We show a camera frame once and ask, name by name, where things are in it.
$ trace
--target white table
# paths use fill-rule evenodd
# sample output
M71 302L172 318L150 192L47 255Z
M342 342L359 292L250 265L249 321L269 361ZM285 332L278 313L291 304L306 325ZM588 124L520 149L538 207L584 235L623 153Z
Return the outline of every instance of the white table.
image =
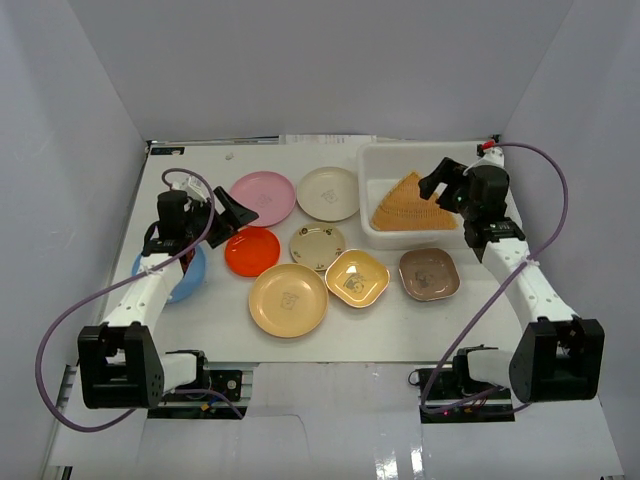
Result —
M355 171L356 148L348 144L189 146L182 156L149 157L115 280L130 274L144 232L157 218L156 197L165 190L160 181L165 169L189 168L212 186L226 189L255 170L283 173L295 184L320 166ZM230 154L233 158L226 160ZM281 263L291 261L290 236L311 220L296 207L272 228L281 242ZM349 248L367 249L357 215L338 225ZM332 297L322 324L311 334L290 340L272 337L254 325L247 305L252 280L227 269L223 247L215 251L205 247L205 251L205 285L188 300L166 307L154 332L155 343L160 352L201 349L213 362L261 363L254 373L251 418L145 421L144 412L136 412L99 434L77 434L60 427L51 464L75 465L72 480L163 475L224 480L595 480L622 473L597 399L535 405L518 415L515 423L420 426L417 391L406 383L410 365L371 364L439 359L497 288L470 250L449 251L462 281L459 292L426 304L412 300L402 289L397 265L403 252L368 250L391 271L391 285L378 302L356 310ZM107 312L121 295L111 295ZM512 350L521 333L503 297L463 345L485 343ZM116 415L84 408L77 387L67 415L84 424L98 424Z

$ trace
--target brown bowl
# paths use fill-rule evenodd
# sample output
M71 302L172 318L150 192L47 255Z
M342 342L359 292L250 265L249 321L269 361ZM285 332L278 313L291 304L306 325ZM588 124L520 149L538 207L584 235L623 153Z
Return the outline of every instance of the brown bowl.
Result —
M405 253L400 259L400 277L407 293L421 302L450 297L460 288L453 260L439 248Z

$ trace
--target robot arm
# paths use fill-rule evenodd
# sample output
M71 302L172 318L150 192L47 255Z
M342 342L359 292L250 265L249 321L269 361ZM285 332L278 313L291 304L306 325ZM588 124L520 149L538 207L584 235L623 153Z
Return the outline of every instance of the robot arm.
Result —
M225 207L214 221L207 243L215 248L258 215L218 187ZM214 208L193 178L158 196L159 221L145 235L138 273L149 271L192 244L202 234ZM158 237L151 238L157 228ZM82 395L88 408L154 408L162 396L181 385L203 385L204 353L181 350L159 355L153 342L158 317L184 276L192 255L185 255L131 284L118 306L97 326L78 336Z
M480 148L478 153L485 155ZM487 157L497 153L493 148ZM468 168L445 158L420 181L420 196L428 199L440 183L446 187L437 203L462 215L467 244L504 282L529 255L524 233L505 216L509 176L495 165ZM453 365L460 381L510 388L523 403L593 398L604 346L600 323L580 318L534 262L505 293L524 330L516 351L484 346L459 350Z

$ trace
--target blue plate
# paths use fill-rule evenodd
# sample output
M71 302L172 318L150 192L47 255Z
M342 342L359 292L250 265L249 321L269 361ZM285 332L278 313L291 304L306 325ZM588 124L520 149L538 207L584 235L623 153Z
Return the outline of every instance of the blue plate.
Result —
M193 256L193 259L189 264L189 268L187 268L187 272L184 274L184 277L182 277L182 280L180 280L180 283L178 283L178 285L176 285L171 291L171 297L167 303L176 303L180 300L184 300L195 292L195 290L202 285L202 282L204 282L204 274L207 267L204 250L202 250L200 245L197 245L195 250L196 254ZM133 262L131 275L138 273L138 269L140 268L140 257L141 255L138 255L136 260Z

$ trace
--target pink plate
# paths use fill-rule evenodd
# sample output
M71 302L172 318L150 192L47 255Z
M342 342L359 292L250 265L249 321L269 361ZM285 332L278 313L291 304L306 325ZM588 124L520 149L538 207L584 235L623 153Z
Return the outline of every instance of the pink plate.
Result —
M296 204L291 182L276 172L253 172L239 179L229 192L237 202L260 217L249 225L269 227L281 222Z

